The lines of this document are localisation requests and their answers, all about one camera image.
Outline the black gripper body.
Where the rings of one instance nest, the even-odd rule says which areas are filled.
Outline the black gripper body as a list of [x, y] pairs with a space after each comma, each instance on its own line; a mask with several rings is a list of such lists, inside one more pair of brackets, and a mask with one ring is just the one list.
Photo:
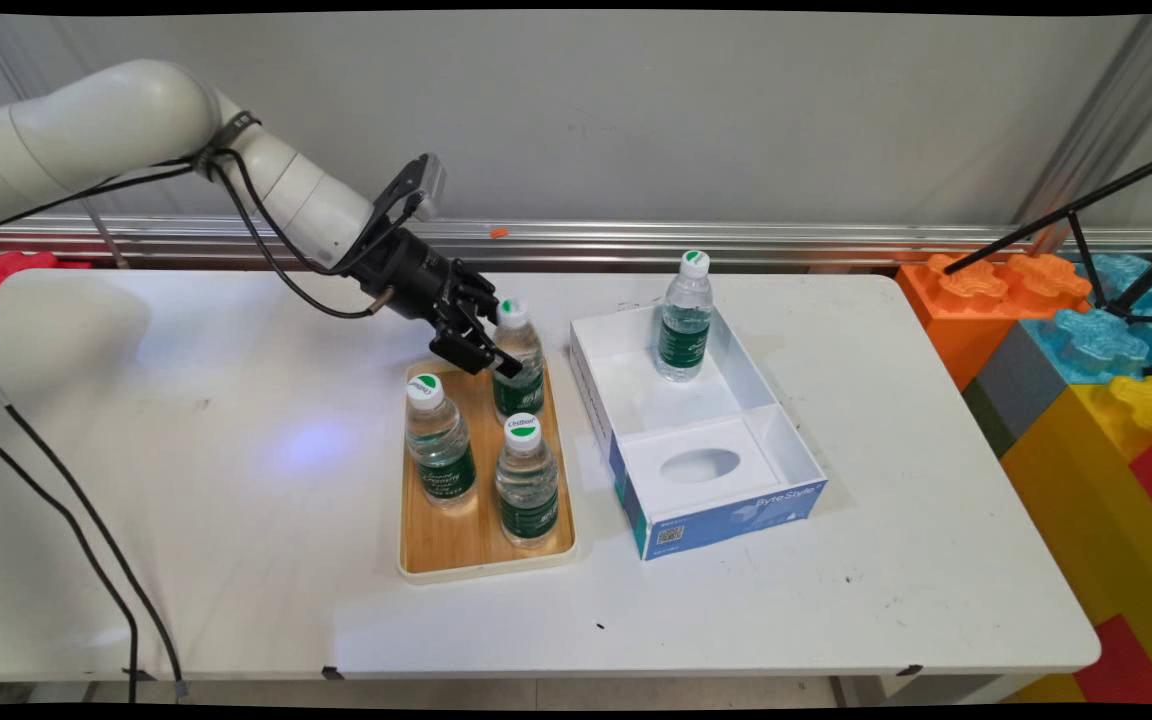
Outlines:
[[351, 276], [374, 300], [388, 296], [388, 309], [408, 320], [450, 323], [453, 290], [467, 265], [399, 228], [351, 266]]

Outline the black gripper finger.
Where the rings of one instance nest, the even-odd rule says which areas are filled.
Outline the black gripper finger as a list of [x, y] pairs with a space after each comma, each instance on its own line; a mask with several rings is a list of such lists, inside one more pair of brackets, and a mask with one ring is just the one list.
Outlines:
[[434, 331], [431, 351], [468, 374], [476, 376], [488, 370], [511, 379], [524, 367], [517, 357], [499, 348], [493, 338], [486, 333], [484, 325], [477, 320], [468, 323], [463, 328], [439, 320], [434, 325]]
[[454, 305], [467, 306], [467, 313], [475, 318], [485, 318], [497, 323], [498, 306], [497, 288], [485, 275], [470, 265], [450, 266], [449, 300]]

